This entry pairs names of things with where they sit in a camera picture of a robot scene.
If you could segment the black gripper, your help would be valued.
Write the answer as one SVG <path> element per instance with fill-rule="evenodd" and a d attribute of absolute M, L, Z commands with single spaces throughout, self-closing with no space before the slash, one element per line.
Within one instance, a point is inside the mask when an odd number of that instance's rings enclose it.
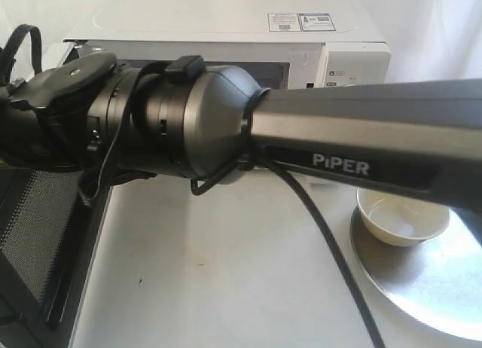
<path fill-rule="evenodd" d="M 1 159 L 10 166 L 71 172 L 99 160 L 87 115 L 105 80 L 31 80 L 1 87 Z"/>

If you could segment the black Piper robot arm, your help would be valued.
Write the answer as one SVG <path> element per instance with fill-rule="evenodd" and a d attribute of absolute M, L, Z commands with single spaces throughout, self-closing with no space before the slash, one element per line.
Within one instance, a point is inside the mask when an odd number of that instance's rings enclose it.
<path fill-rule="evenodd" d="M 1 161 L 102 188 L 165 174 L 202 193 L 271 169 L 481 209 L 481 82 L 261 87 L 198 58 L 140 69 L 92 56 L 1 85 Z"/>

